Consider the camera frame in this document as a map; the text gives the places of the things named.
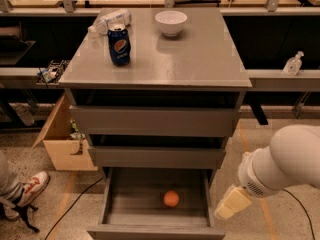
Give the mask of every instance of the cable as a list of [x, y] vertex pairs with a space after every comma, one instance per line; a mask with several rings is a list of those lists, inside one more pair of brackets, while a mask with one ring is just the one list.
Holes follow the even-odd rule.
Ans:
[[[36, 58], [32, 53], [31, 53], [31, 57], [32, 57], [32, 59], [35, 61], [35, 63], [37, 64], [37, 68], [38, 68], [38, 70], [39, 70], [39, 77], [40, 77], [40, 79], [44, 79], [43, 76], [42, 76], [42, 71], [41, 71], [41, 68], [40, 68], [40, 63], [39, 63], [39, 61], [37, 60], [37, 58]], [[49, 90], [49, 86], [48, 86], [47, 81], [44, 81], [44, 82], [45, 82], [45, 84], [46, 84], [46, 89]]]
[[311, 219], [310, 219], [310, 217], [309, 217], [309, 214], [308, 214], [306, 208], [303, 206], [303, 204], [300, 202], [300, 200], [299, 200], [297, 197], [295, 197], [290, 191], [288, 191], [288, 190], [286, 190], [286, 189], [282, 189], [282, 190], [285, 191], [285, 192], [287, 192], [289, 195], [291, 195], [291, 196], [292, 196], [294, 199], [296, 199], [296, 200], [298, 201], [298, 203], [301, 205], [301, 207], [303, 208], [303, 210], [304, 210], [304, 212], [306, 213], [307, 218], [308, 218], [308, 220], [309, 220], [310, 229], [311, 229], [311, 234], [312, 234], [312, 239], [313, 239], [313, 240], [316, 240], [316, 238], [315, 238], [315, 236], [314, 236], [314, 231], [313, 231], [313, 227], [312, 227], [312, 222], [311, 222]]
[[96, 185], [99, 181], [101, 181], [103, 178], [97, 180], [95, 183], [93, 183], [91, 186], [87, 187], [85, 190], [82, 191], [82, 193], [77, 197], [77, 199], [73, 202], [73, 204], [68, 208], [68, 210], [61, 216], [61, 218], [53, 225], [53, 227], [50, 229], [50, 231], [48, 232], [48, 234], [46, 235], [46, 237], [44, 238], [44, 240], [46, 240], [49, 235], [51, 234], [52, 230], [58, 225], [58, 223], [63, 219], [63, 217], [65, 215], [67, 215], [67, 213], [71, 210], [71, 208], [78, 202], [78, 200], [80, 199], [80, 197], [87, 192], [90, 188], [92, 188], [94, 185]]

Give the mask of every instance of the white bowl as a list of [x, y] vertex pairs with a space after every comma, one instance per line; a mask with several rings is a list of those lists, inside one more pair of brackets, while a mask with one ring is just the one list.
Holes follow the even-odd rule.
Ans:
[[187, 20], [187, 15], [179, 11], [163, 11], [156, 15], [158, 29], [165, 36], [176, 36], [183, 29], [183, 25]]

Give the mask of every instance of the open drawer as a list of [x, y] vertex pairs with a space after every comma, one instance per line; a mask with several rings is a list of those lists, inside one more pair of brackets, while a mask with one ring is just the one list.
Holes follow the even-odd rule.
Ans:
[[[214, 227], [205, 170], [104, 168], [107, 176], [103, 214], [87, 229], [93, 239], [214, 240], [224, 232]], [[179, 204], [163, 203], [166, 191], [179, 194]]]

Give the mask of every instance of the white sneaker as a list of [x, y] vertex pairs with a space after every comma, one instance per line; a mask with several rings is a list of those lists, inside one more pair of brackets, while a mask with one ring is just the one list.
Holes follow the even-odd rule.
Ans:
[[[32, 176], [26, 184], [24, 184], [24, 191], [21, 199], [17, 204], [20, 207], [30, 204], [47, 186], [50, 176], [46, 171], [42, 171]], [[3, 205], [5, 215], [8, 220], [17, 220], [20, 215], [12, 210], [9, 206]]]

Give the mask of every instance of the black cable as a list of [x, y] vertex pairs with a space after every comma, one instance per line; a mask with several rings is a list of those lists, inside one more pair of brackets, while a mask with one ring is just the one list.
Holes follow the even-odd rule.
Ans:
[[87, 187], [85, 190], [82, 191], [82, 193], [77, 197], [77, 199], [73, 202], [73, 204], [68, 208], [68, 210], [61, 216], [61, 218], [53, 225], [53, 227], [50, 229], [50, 231], [48, 232], [48, 234], [46, 235], [46, 237], [44, 238], [44, 240], [46, 240], [49, 235], [51, 234], [52, 230], [58, 225], [58, 223], [63, 219], [63, 217], [65, 215], [67, 215], [67, 213], [71, 210], [71, 208], [78, 202], [78, 200], [80, 199], [80, 197], [87, 192], [90, 188], [92, 188], [94, 185], [96, 185], [99, 181], [101, 181], [103, 178], [97, 180], [95, 183], [93, 183], [91, 186]]
[[289, 34], [290, 34], [291, 31], [292, 31], [292, 25], [293, 25], [294, 21], [295, 21], [295, 18], [292, 18], [292, 19], [290, 20], [289, 27], [287, 28], [287, 31], [285, 32], [285, 35], [284, 35], [284, 37], [283, 37], [282, 40], [281, 40], [280, 47], [279, 47], [279, 49], [278, 49], [278, 51], [277, 51], [277, 53], [276, 53], [276, 58], [279, 58], [280, 55], [281, 55], [281, 51], [282, 51], [283, 47], [285, 46], [285, 44], [286, 44], [286, 42], [287, 42], [287, 39], [288, 39]]
[[[37, 68], [38, 68], [39, 74], [40, 74], [40, 75], [39, 75], [40, 79], [43, 79], [43, 80], [44, 80], [44, 77], [42, 76], [42, 71], [41, 71], [41, 68], [40, 68], [40, 63], [39, 63], [39, 61], [37, 60], [37, 58], [36, 58], [32, 53], [31, 53], [31, 57], [32, 57], [32, 59], [35, 61], [36, 65], [37, 65]], [[48, 86], [47, 81], [44, 80], [44, 82], [45, 82], [45, 84], [46, 84], [46, 89], [49, 90], [49, 86]]]
[[301, 207], [303, 208], [303, 210], [304, 210], [304, 212], [306, 213], [307, 218], [308, 218], [308, 220], [309, 220], [310, 229], [311, 229], [311, 234], [312, 234], [312, 239], [313, 239], [313, 240], [316, 240], [316, 238], [315, 238], [315, 236], [314, 236], [314, 231], [313, 231], [313, 227], [312, 227], [312, 222], [311, 222], [311, 219], [310, 219], [310, 217], [309, 217], [309, 214], [308, 214], [306, 208], [303, 206], [303, 204], [300, 202], [300, 200], [299, 200], [297, 197], [295, 197], [290, 191], [288, 191], [288, 190], [286, 190], [286, 189], [282, 189], [282, 190], [285, 191], [285, 192], [287, 192], [289, 195], [291, 195], [291, 196], [292, 196], [294, 199], [296, 199], [296, 200], [298, 201], [298, 203], [301, 205]]

